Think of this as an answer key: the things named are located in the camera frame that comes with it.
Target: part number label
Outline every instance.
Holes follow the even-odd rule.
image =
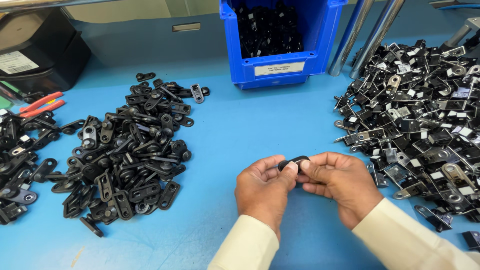
[[[255,67],[255,76],[303,71],[305,62]]]
[[[23,72],[37,67],[37,64],[19,51],[0,55],[0,69],[7,74]]]

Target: blue storage bin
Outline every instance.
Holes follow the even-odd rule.
[[[225,21],[228,60],[232,82],[241,89],[304,83],[308,76],[325,73],[335,39],[342,6],[348,0],[284,0],[295,6],[297,30],[303,36],[303,52],[242,59],[237,15],[233,8],[245,2],[248,8],[275,8],[276,0],[220,0],[220,18]]]

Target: blue table surface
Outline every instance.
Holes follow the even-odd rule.
[[[384,42],[414,44],[423,38],[427,46],[439,46],[466,18],[479,15],[475,10],[437,11],[426,2],[407,1]],[[383,4],[374,4],[353,51],[363,45]],[[352,10],[353,5],[343,10],[334,51]],[[172,25],[198,21],[199,31],[171,32]],[[87,115],[103,119],[106,112],[114,112],[125,104],[138,72],[155,72],[157,78],[181,86],[199,83],[208,86],[211,95],[202,104],[185,99],[192,105],[195,125],[181,127],[174,139],[183,139],[193,156],[185,163],[186,172],[175,178],[181,189],[168,211],[136,215],[109,226],[101,223],[105,237],[98,238],[78,219],[63,218],[61,203],[68,194],[52,193],[50,182],[33,183],[38,200],[25,215],[0,229],[2,269],[205,269],[237,218],[233,190],[242,169],[273,154],[293,158],[324,151],[348,153],[343,143],[333,143],[346,133],[333,126],[341,116],[332,113],[333,95],[343,94],[351,82],[347,66],[338,77],[323,74],[301,85],[242,91],[231,84],[218,14],[73,23],[83,31],[93,56],[77,85],[62,97],[67,104],[55,110],[58,125]],[[37,153],[40,160],[56,158],[57,170],[65,172],[71,150],[79,145],[75,135],[61,135]],[[395,191],[390,185],[382,193],[391,199]],[[433,230],[413,210],[416,204],[431,204],[421,198],[392,201]],[[440,236],[466,251],[460,233],[478,231],[480,226],[461,216],[452,226]],[[294,189],[281,232],[271,269],[384,269],[342,225],[333,200]]]

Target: red-handled pliers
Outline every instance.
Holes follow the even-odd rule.
[[[49,104],[41,109],[38,109],[40,106],[42,105],[45,105],[47,102],[49,101],[52,101],[58,97],[61,97],[63,96],[63,93],[62,92],[55,92],[53,94],[50,94],[48,96],[45,96],[37,101],[35,101],[34,103],[30,104],[30,106],[27,106],[27,107],[22,107],[20,108],[20,112],[22,112],[20,114],[20,116],[22,117],[32,117],[32,116],[36,116],[37,114],[43,112],[43,111],[46,111],[46,110],[54,110],[60,106],[62,106],[63,104],[65,104],[65,101],[64,100],[57,100],[55,102],[53,102],[52,104]]]

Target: barcode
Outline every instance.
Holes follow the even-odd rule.
[[[31,70],[31,69],[33,69],[31,65],[25,65],[25,66],[16,67],[16,68],[9,68],[7,70],[10,73],[15,73],[15,72],[22,72],[22,71]]]

